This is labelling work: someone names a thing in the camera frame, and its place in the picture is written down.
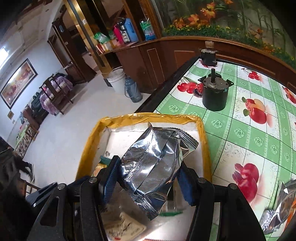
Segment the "framed wall painting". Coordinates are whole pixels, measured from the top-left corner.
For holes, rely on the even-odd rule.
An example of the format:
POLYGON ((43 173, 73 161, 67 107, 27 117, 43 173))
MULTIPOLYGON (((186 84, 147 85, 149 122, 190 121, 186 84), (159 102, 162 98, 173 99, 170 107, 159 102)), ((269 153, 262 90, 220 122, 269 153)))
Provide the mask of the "framed wall painting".
POLYGON ((9 109, 37 75, 29 59, 23 61, 1 90, 1 98, 9 109))

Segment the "flower mural panel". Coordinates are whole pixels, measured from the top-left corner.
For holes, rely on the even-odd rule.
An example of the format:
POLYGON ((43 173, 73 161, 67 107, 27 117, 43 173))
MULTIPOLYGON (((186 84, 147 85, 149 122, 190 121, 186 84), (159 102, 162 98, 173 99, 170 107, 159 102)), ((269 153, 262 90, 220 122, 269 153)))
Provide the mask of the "flower mural panel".
POLYGON ((261 1, 152 1, 166 36, 204 36, 246 44, 295 68, 295 36, 261 1))

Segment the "white plastic bucket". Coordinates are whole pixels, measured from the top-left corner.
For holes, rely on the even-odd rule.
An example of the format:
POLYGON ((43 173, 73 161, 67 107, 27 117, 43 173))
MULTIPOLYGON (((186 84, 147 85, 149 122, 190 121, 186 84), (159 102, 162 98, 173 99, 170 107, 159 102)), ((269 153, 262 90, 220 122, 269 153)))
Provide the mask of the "white plastic bucket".
POLYGON ((114 68, 108 75, 107 80, 117 94, 125 94, 126 74, 122 66, 114 68))

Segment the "silver foil packet on table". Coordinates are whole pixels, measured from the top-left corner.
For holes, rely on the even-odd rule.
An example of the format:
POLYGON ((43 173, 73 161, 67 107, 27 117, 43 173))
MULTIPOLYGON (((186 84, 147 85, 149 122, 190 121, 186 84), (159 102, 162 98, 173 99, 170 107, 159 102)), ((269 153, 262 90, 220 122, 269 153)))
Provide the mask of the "silver foil packet on table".
POLYGON ((276 199, 272 209, 266 209, 259 221, 265 235, 277 231, 288 219, 295 201, 295 180, 279 182, 276 199))

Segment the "green fruit pattern tablecloth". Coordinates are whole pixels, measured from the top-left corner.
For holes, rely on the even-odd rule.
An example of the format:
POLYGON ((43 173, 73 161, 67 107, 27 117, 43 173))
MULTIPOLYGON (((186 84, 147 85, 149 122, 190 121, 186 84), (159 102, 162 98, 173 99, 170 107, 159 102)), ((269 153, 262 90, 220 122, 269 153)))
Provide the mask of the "green fruit pattern tablecloth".
POLYGON ((295 180, 295 90, 289 84, 239 64, 218 61, 215 70, 233 85, 226 106, 208 110, 192 89, 211 68, 197 58, 179 68, 138 109, 187 114, 202 119, 208 140, 212 180, 235 183, 258 219, 269 221, 281 184, 295 180))

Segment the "silver foil snack bag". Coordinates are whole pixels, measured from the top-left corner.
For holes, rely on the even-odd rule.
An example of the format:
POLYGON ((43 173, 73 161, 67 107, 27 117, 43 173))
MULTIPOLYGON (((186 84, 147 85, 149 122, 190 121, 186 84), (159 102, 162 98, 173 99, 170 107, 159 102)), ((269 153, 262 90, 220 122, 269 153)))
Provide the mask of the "silver foil snack bag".
POLYGON ((180 128, 148 123, 123 155, 119 167, 121 186, 148 219, 159 215, 184 157, 198 145, 180 128))

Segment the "small black jar with cork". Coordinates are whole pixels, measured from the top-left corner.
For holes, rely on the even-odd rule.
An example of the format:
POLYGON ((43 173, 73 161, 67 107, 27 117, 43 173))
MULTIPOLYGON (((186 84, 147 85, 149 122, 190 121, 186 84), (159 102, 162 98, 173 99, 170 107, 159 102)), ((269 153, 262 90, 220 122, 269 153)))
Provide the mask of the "small black jar with cork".
POLYGON ((214 49, 213 41, 205 41, 205 48, 200 50, 201 52, 201 63, 205 67, 217 66, 216 53, 214 49))

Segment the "white box with yellow tape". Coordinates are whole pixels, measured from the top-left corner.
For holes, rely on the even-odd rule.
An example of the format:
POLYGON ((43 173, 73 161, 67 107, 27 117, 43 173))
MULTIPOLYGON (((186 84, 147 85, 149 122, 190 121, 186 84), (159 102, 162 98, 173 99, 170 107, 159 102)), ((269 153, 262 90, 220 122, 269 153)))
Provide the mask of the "white box with yellow tape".
POLYGON ((123 157, 114 156, 102 177, 86 181, 86 198, 81 211, 85 240, 106 240, 99 207, 107 204, 116 183, 121 183, 133 200, 155 218, 177 180, 185 200, 195 207, 187 240, 208 240, 214 211, 214 187, 208 143, 201 118, 194 115, 134 113, 102 118, 84 148, 77 177, 90 171, 102 133, 106 128, 123 128, 146 123, 147 129, 123 157))

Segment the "wooden chair with cloth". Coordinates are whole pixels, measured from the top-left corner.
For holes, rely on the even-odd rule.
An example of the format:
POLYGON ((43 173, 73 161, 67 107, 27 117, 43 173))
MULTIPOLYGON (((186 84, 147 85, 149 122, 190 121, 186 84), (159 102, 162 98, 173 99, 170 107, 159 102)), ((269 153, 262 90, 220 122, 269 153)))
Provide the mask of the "wooden chair with cloth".
POLYGON ((52 74, 44 81, 40 89, 42 90, 39 98, 41 106, 51 115, 64 114, 65 106, 68 103, 73 104, 73 84, 64 74, 52 74))

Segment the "cracker pack green wrapper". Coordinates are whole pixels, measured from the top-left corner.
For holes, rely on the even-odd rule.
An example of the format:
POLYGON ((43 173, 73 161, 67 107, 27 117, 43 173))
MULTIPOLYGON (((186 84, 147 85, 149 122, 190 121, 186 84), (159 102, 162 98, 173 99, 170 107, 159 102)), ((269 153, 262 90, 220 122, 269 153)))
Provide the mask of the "cracker pack green wrapper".
POLYGON ((108 166, 111 163, 112 159, 105 156, 100 156, 100 163, 108 166))

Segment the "grey thermos flask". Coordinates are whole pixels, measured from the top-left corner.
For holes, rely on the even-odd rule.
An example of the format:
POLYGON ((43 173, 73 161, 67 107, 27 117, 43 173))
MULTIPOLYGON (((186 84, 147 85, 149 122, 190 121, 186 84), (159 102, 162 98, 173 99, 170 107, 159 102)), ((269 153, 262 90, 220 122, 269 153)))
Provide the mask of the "grey thermos flask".
POLYGON ((142 100, 142 93, 137 87, 137 83, 129 76, 125 79, 125 96, 133 103, 137 103, 142 100))

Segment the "black cylindrical motor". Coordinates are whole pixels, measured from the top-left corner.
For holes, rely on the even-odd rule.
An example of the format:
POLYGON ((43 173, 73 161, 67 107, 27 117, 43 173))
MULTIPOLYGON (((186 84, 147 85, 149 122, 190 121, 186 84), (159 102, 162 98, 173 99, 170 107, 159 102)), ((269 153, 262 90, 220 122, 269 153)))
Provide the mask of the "black cylindrical motor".
POLYGON ((211 111, 221 111, 225 108, 228 91, 234 83, 216 73, 214 68, 211 69, 211 73, 206 77, 200 79, 203 85, 203 105, 205 108, 211 111))

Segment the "blue thermos jug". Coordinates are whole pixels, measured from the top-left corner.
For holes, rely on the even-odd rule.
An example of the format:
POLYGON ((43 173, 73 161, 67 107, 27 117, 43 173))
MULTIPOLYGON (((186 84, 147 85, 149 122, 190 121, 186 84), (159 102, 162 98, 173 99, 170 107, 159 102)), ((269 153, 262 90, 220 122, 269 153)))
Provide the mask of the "blue thermos jug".
POLYGON ((130 18, 126 18, 125 19, 125 28, 128 32, 128 36, 130 38, 130 41, 131 42, 137 42, 138 41, 138 37, 137 37, 137 34, 135 32, 135 29, 132 25, 132 22, 130 20, 130 18))

